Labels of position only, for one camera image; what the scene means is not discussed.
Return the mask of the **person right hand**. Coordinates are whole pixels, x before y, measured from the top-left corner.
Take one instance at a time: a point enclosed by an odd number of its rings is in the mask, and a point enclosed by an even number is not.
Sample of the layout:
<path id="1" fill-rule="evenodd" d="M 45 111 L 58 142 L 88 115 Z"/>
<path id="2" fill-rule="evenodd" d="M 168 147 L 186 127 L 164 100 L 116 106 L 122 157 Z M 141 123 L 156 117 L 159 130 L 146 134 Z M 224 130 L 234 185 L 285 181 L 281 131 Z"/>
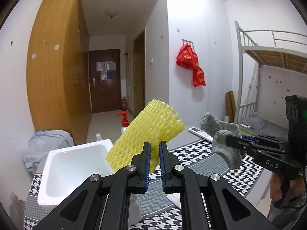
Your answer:
<path id="1" fill-rule="evenodd" d="M 283 228 L 292 222 L 298 215 L 299 210 L 293 208 L 277 209 L 273 206 L 275 201 L 282 198 L 281 190 L 282 179 L 277 174 L 273 173 L 270 183 L 270 198 L 271 206 L 267 218 L 278 228 Z M 291 199 L 288 202 L 290 207 L 302 207 L 306 202 L 306 190 L 304 178 L 299 174 L 294 180 L 290 181 L 290 187 L 294 190 Z"/>

